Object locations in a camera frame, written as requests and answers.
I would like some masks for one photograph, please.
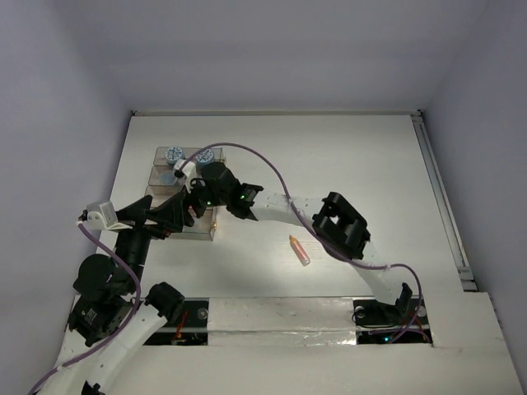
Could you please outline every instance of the cylinder object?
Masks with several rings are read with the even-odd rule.
[[[205,165],[212,163],[215,159],[214,151],[207,149],[196,155],[196,165],[198,165],[199,168],[202,168]]]
[[[178,179],[175,177],[172,171],[166,170],[160,174],[159,182],[166,186],[173,186],[177,184]]]
[[[184,153],[180,146],[171,146],[165,152],[166,163],[173,166],[179,159],[184,159]]]

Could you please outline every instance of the transparent box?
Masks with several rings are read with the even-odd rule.
[[[160,206],[183,188],[173,175],[172,166],[166,163],[165,152],[168,148],[168,146],[159,146],[156,149],[154,166],[150,172],[148,186],[145,191],[145,195],[152,196],[152,208]],[[199,148],[181,148],[185,157],[189,157],[199,150]],[[215,161],[225,163],[225,156],[221,148],[213,148],[212,151],[214,152]],[[201,218],[197,218],[192,209],[190,209],[190,214],[194,218],[194,226],[184,226],[183,233],[174,233],[170,238],[212,241],[217,228],[217,207],[208,208]]]

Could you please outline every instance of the white enclosure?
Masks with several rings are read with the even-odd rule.
[[[141,197],[157,146],[220,137],[269,156],[295,195],[343,193],[369,221],[382,257],[417,269],[435,306],[436,348],[280,349],[262,346],[276,340],[267,335],[252,348],[242,346],[254,344],[251,336],[197,350],[143,347],[115,393],[148,389],[147,378],[158,393],[233,385],[241,393],[390,393],[405,384],[405,393],[520,393],[508,352],[526,388],[517,308],[527,297],[526,18],[524,0],[2,2],[2,393],[26,393],[55,361],[77,269],[95,251],[73,227],[82,208],[109,198],[114,180],[117,207]],[[417,140],[408,117],[418,109],[436,168],[426,154],[425,166],[425,131]],[[162,110],[368,116],[139,116]],[[391,115],[373,116],[380,113]],[[248,153],[226,154],[237,177],[279,191]],[[429,178],[431,169],[444,185]],[[442,187],[450,201],[437,193]],[[152,242],[144,287],[169,281],[187,296],[258,296],[263,304],[370,294],[301,228],[221,210],[218,220],[213,243]],[[289,234],[308,250],[308,267],[289,249]],[[456,269],[472,278],[463,260],[477,294],[463,292]],[[316,372],[313,359],[324,365]],[[369,365],[391,379],[379,383]],[[222,377],[216,387],[203,380],[213,374]]]

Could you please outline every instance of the metal bracket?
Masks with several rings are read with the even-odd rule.
[[[431,148],[430,139],[428,138],[425,123],[422,120],[421,113],[410,116],[413,124],[413,129],[417,137],[417,142],[421,148],[422,158],[427,167],[428,178],[430,179],[431,187],[436,197],[437,207],[445,227],[446,238],[450,245],[450,251],[454,257],[455,266],[458,269],[459,279],[463,285],[463,289],[467,292],[477,292],[478,286],[474,281],[472,270],[469,266],[469,260],[464,251],[463,242],[459,234],[457,225],[455,224],[454,214],[450,207],[448,197],[446,196],[445,185],[441,179],[439,169],[437,167],[436,158]]]

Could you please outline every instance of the white table surface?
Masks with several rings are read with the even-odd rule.
[[[417,270],[425,295],[462,292],[409,116],[133,117],[111,194],[114,206],[143,196],[157,147],[214,142],[260,151],[280,169],[293,195],[341,193],[368,220],[385,261]],[[225,153],[241,182],[280,191],[259,158],[232,147]],[[310,255],[308,267],[291,251],[289,234]],[[106,232],[101,240],[113,246],[115,234]],[[397,275],[416,289],[404,270]],[[218,213],[213,242],[152,242],[143,289],[161,281],[186,297],[371,294],[353,269],[329,257],[305,230],[242,221],[225,209]]]
[[[107,395],[522,394],[486,294],[428,294],[427,303],[434,347],[255,346],[233,332],[240,342],[144,346]],[[243,323],[242,315],[242,327],[254,326],[254,317]]]
[[[266,309],[256,314],[260,320],[237,308],[230,315],[212,311],[214,328],[232,329],[232,337],[209,346],[144,346],[108,395],[521,394],[488,296],[462,291],[408,116],[133,118],[111,196],[115,207],[144,194],[158,146],[220,141],[266,155],[297,196],[342,193],[368,220],[385,261],[408,263],[421,277],[435,345],[299,346],[266,342],[272,336],[266,332],[270,337],[251,346],[248,337],[237,341],[236,331],[276,329]],[[225,151],[242,182],[279,190],[259,160],[234,148]],[[218,222],[213,242],[152,242],[144,290],[167,281],[187,297],[370,294],[350,267],[328,257],[301,228],[241,221],[225,210]],[[289,234],[311,256],[308,267],[290,250]],[[111,233],[101,239],[114,245]],[[407,273],[399,275],[415,289]],[[213,300],[211,308],[218,303],[236,306]],[[313,325],[341,329],[335,327],[343,324],[339,317],[312,314]]]

